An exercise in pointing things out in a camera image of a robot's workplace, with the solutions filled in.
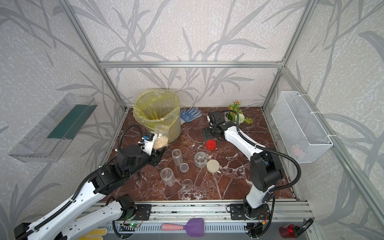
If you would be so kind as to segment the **red jar lid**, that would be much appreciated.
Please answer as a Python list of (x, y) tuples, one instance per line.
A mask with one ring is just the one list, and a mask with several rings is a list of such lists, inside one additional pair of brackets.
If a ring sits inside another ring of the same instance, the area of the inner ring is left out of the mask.
[(214, 150), (216, 149), (216, 147), (217, 147), (217, 143), (216, 143), (216, 141), (214, 141), (214, 140), (208, 140), (208, 141), (206, 142), (206, 148), (207, 148), (207, 150), (209, 150), (209, 151), (214, 151)]

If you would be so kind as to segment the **red lid oatmeal jar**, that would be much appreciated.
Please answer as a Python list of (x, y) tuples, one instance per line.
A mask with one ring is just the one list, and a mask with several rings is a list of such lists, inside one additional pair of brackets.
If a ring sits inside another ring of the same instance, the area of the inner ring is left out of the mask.
[(157, 138), (154, 142), (154, 150), (158, 150), (168, 146), (169, 143), (169, 127), (165, 125), (156, 125), (155, 133)]

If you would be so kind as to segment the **clear oatmeal jar tall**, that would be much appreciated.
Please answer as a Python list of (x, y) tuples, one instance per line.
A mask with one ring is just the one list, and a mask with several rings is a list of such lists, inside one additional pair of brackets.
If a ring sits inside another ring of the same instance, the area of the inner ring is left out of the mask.
[(165, 184), (169, 187), (173, 187), (176, 183), (176, 177), (174, 172), (170, 168), (164, 168), (161, 173), (161, 178), (165, 182)]

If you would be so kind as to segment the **clear oatmeal jar small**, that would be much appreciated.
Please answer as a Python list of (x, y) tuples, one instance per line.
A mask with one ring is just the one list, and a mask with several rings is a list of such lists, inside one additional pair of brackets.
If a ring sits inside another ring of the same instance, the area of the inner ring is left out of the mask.
[(176, 166), (180, 166), (183, 163), (182, 152), (179, 149), (174, 149), (172, 151), (172, 158), (173, 158)]

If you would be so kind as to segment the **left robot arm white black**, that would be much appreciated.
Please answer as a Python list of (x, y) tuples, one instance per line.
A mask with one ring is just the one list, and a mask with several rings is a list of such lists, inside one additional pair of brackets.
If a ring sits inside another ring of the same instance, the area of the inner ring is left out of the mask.
[(123, 186), (145, 166), (157, 166), (167, 146), (154, 148), (160, 135), (156, 132), (141, 133), (136, 145), (122, 147), (120, 137), (117, 154), (85, 177), (75, 193), (53, 211), (32, 223), (21, 223), (15, 229), (17, 240), (70, 240), (86, 234), (100, 225), (120, 218), (129, 219), (139, 212), (129, 195), (117, 197), (99, 211), (80, 218), (94, 203)]

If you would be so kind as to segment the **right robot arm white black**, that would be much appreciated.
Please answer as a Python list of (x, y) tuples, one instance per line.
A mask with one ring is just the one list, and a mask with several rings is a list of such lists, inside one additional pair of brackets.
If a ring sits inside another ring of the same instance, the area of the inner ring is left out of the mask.
[[(206, 139), (224, 138), (250, 161), (253, 186), (244, 201), (244, 212), (248, 216), (266, 204), (275, 191), (290, 188), (300, 180), (302, 169), (299, 163), (294, 158), (269, 149), (247, 136), (240, 129), (240, 114), (236, 111), (215, 111), (208, 114), (207, 119), (209, 126), (203, 129)], [(277, 184), (284, 178), (281, 157), (296, 167), (297, 174), (290, 183), (278, 187)]]

